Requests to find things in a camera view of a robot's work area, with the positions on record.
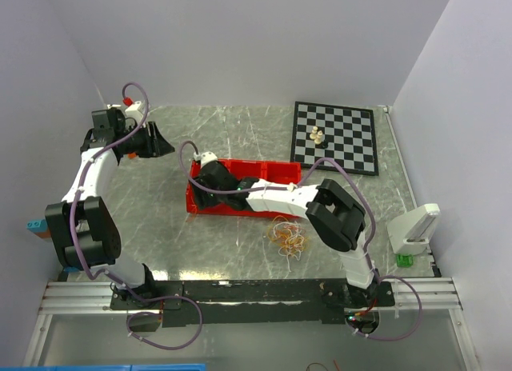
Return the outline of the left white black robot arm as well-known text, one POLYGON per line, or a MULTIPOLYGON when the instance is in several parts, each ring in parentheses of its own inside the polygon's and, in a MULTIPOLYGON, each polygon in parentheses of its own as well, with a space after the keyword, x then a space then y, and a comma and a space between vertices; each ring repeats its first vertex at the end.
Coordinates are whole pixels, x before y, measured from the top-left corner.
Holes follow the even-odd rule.
POLYGON ((60 202, 46 207, 45 219, 64 270, 104 274, 121 300, 147 309, 158 299, 156 281, 147 265, 122 253, 120 233, 102 194, 124 156, 159 158, 174 147, 154 122, 133 115, 129 125, 128 119, 117 107, 92 113, 74 183, 60 202))

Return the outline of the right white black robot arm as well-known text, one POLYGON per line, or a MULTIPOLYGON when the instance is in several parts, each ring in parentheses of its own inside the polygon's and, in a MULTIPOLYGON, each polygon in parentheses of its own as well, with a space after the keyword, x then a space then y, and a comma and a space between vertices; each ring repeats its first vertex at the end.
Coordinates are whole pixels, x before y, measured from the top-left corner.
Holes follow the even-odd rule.
POLYGON ((200 170, 190 184, 199 208, 223 204, 237 211, 288 214, 309 220, 321 241, 341 253, 351 301, 364 306, 376 298, 374 265, 364 233, 368 205, 356 187, 353 189, 358 200, 331 179, 319 185, 237 179, 211 152, 195 154, 194 160, 200 170))

